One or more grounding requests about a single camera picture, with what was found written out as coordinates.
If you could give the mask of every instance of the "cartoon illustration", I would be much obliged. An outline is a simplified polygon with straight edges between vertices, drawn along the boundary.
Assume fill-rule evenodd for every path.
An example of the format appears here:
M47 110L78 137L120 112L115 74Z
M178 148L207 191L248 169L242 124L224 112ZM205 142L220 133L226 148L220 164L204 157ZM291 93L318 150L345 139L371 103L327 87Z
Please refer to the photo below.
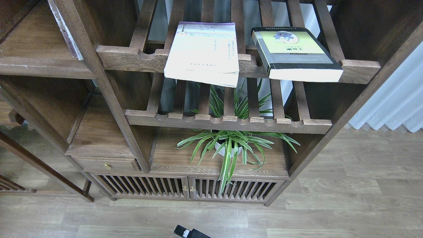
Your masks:
M299 41L298 37L292 32L288 31L278 31L273 36L275 40L279 40L285 44L295 44Z

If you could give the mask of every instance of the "book spine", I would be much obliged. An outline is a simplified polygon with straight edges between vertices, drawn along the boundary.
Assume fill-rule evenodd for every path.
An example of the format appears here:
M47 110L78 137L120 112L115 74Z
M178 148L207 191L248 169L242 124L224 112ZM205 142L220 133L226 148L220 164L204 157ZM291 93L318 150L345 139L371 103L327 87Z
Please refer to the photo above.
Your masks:
M76 45L71 33L69 32L68 27L63 21L63 17L60 14L59 9L54 3L52 3L52 1L49 1L49 5L56 19L56 22L59 25L60 32L62 33L63 38L65 39L66 45L68 46L69 51L71 52L71 55L76 58L78 57L78 60L84 60L84 58L81 55L81 52L78 49L78 46Z
M270 73L270 70L272 68L271 68L271 66L269 64L269 61L268 61L267 57L266 57L266 52L265 51L267 51L267 53L269 55L270 55L270 52L268 52L268 49L267 49L267 47L265 45L264 45L264 47L266 47L266 48L263 49L262 45L260 44L259 39L257 39L256 34L257 34L257 32L253 32L253 41L254 41L255 46L257 47L257 51L258 51L258 54L260 55L261 61L263 62L264 69L266 70L267 74L269 74Z

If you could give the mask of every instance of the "white curtain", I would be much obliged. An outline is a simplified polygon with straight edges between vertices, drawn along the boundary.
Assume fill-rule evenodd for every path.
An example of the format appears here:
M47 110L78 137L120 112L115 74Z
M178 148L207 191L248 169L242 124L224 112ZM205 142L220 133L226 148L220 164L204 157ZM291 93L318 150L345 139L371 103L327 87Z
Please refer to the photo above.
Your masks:
M351 118L356 129L365 123L378 130L404 125L410 132L423 128L423 43L411 53L368 102Z

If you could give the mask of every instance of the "wooden cabinet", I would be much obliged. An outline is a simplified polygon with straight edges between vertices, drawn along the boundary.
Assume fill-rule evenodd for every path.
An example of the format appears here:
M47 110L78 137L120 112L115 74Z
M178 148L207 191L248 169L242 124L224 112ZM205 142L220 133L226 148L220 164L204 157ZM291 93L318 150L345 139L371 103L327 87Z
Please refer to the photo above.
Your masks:
M423 3L275 2L286 2L290 24L300 27L300 3L313 6L319 40L344 73L339 83L294 82L285 105L280 81L270 80L270 118L258 114L256 78L267 76L257 49L245 45L244 32L250 29L243 28L248 16L242 0L232 0L228 11L236 23L240 76L248 82L248 119L234 116L232 89L224 90L224 115L212 117L207 84L198 89L199 114L184 113L183 80L176 84L172 111L161 110L163 68L184 19L185 0L174 0L164 42L148 40L156 0L144 0L139 14L132 0L40 1L0 44L2 94L111 198L270 205L423 39ZM48 3L57 7L83 61L70 55ZM331 12L327 4L333 5ZM213 21L214 5L202 1L201 21ZM261 25L273 26L272 1L258 0L257 8ZM237 165L233 184L220 195L221 158L205 158L197 165L198 159L189 163L192 148L172 149L193 135L190 128L292 133L301 147L295 153L276 141L260 170Z

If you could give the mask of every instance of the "small drawer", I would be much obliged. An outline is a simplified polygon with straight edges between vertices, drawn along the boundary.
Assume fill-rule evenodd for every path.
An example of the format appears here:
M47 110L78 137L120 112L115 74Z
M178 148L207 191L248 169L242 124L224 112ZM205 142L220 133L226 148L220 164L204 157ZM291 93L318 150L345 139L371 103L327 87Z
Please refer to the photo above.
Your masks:
M132 172L139 171L135 159L101 158L72 156L84 169L84 171L104 172Z

